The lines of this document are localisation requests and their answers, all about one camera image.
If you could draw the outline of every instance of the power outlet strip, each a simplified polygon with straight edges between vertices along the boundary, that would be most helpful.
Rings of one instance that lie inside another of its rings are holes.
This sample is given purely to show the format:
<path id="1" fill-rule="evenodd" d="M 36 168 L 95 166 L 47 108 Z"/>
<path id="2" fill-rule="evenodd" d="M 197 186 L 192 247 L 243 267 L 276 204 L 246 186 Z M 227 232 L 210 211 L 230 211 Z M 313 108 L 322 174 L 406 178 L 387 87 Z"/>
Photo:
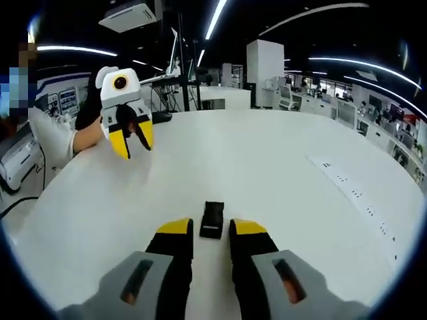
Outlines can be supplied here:
<path id="1" fill-rule="evenodd" d="M 380 240 L 392 269 L 396 270 L 399 259 L 396 252 L 396 236 L 390 230 L 384 216 L 375 208 L 367 194 L 363 192 L 362 188 L 357 185 L 352 177 L 345 174 L 331 161 L 317 157 L 308 157 L 308 160 L 320 169 L 359 211 L 368 224 L 368 227 L 373 230 Z"/>

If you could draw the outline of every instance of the black pole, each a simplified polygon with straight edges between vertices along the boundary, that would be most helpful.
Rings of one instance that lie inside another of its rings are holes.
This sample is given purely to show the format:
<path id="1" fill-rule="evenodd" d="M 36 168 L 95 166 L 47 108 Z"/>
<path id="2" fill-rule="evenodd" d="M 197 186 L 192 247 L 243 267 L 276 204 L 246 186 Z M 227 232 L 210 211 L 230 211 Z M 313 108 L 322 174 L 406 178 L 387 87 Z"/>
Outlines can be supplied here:
<path id="1" fill-rule="evenodd" d="M 182 25 L 182 13 L 178 13 L 178 39 L 179 39 L 179 58 L 181 60 L 181 87 L 182 97 L 184 102 L 184 111 L 189 111 L 188 103 L 188 77 L 185 70 L 185 48 L 182 41 L 183 25 Z"/>
<path id="2" fill-rule="evenodd" d="M 194 73 L 195 73 L 195 88 L 197 91 L 197 110 L 201 110 L 201 99 L 200 99 L 200 82 L 199 82 L 199 67 L 198 67 L 198 61 L 197 61 L 197 47 L 196 47 L 197 41 L 193 40 L 193 48 L 194 48 L 194 57 L 193 57 L 193 64 L 194 64 Z"/>

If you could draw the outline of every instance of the black ceiling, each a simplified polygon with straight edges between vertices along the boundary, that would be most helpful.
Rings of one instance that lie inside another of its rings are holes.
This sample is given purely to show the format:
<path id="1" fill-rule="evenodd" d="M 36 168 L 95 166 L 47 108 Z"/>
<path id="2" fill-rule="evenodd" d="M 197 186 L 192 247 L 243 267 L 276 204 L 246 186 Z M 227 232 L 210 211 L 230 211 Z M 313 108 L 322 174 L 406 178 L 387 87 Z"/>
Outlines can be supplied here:
<path id="1" fill-rule="evenodd" d="M 124 0 L 117 0 L 116 5 Z M 310 62 L 308 57 L 346 57 L 386 66 L 418 82 L 426 73 L 421 58 L 426 50 L 422 10 L 409 1 L 387 3 L 362 1 L 369 8 L 333 9 L 301 17 L 261 37 L 268 27 L 299 13 L 345 1 L 327 0 L 228 0 L 210 41 L 204 41 L 219 0 L 166 0 L 169 11 L 161 23 L 117 34 L 98 25 L 109 9 L 110 0 L 48 1 L 41 16 L 37 42 L 40 45 L 75 45 L 119 54 L 106 57 L 90 53 L 43 52 L 38 68 L 78 65 L 68 69 L 96 69 L 102 65 L 129 65 L 142 76 L 158 72 L 149 65 L 165 69 L 170 59 L 172 34 L 177 29 L 178 11 L 183 13 L 183 34 L 192 54 L 191 40 L 198 41 L 198 51 L 205 49 L 202 67 L 218 67 L 229 62 L 245 65 L 246 45 L 257 39 L 283 43 L 290 69 L 327 71 L 328 77 L 342 80 L 344 75 L 360 78 L 356 70 L 367 68 L 343 63 Z M 405 48 L 408 63 L 403 70 Z M 136 65 L 131 60 L 148 66 Z M 395 76 L 374 71 L 378 83 L 399 92 L 417 104 L 423 95 L 415 87 Z"/>

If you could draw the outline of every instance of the white round table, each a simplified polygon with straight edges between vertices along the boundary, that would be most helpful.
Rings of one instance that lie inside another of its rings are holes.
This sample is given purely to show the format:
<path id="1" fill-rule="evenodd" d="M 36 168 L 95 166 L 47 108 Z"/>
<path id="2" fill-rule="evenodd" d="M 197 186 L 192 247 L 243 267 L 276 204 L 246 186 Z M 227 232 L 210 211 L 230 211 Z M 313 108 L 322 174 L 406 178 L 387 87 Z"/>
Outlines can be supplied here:
<path id="1" fill-rule="evenodd" d="M 331 119 L 196 111 L 154 128 L 153 151 L 132 137 L 129 161 L 108 141 L 79 154 L 26 221 L 13 250 L 54 309 L 86 301 L 103 275 L 181 217 L 195 222 L 187 319 L 240 318 L 227 241 L 233 218 L 263 225 L 280 250 L 322 273 L 342 300 L 373 306 L 392 268 L 359 212 L 307 156 L 328 156 L 357 177 L 387 213 L 401 250 L 412 246 L 421 191 L 393 158 Z M 221 241 L 198 237 L 205 201 L 225 202 Z"/>

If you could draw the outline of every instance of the small black object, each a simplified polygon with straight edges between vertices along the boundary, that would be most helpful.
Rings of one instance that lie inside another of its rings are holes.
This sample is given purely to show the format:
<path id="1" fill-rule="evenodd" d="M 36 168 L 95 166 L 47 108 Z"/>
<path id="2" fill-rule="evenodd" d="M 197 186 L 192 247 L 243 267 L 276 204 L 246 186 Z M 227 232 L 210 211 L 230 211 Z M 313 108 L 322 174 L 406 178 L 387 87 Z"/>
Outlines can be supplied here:
<path id="1" fill-rule="evenodd" d="M 201 219 L 200 237 L 221 239 L 222 225 L 224 224 L 224 202 L 205 203 L 205 212 Z"/>
<path id="2" fill-rule="evenodd" d="M 164 111 L 153 112 L 152 116 L 154 125 L 158 123 L 168 122 L 172 119 L 172 115 Z"/>

